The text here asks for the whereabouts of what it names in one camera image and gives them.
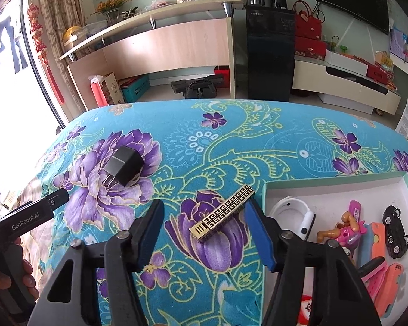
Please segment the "person's left hand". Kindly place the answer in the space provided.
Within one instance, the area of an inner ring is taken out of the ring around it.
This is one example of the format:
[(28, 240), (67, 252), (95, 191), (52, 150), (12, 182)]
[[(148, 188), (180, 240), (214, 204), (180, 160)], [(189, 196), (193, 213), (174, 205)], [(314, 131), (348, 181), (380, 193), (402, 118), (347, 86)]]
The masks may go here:
[[(37, 300), (39, 298), (39, 291), (36, 288), (36, 280), (34, 279), (33, 267), (25, 258), (22, 259), (22, 266), (25, 274), (23, 275), (23, 284), (27, 288), (30, 295)], [(8, 289), (11, 286), (11, 279), (9, 276), (0, 272), (0, 290)]]

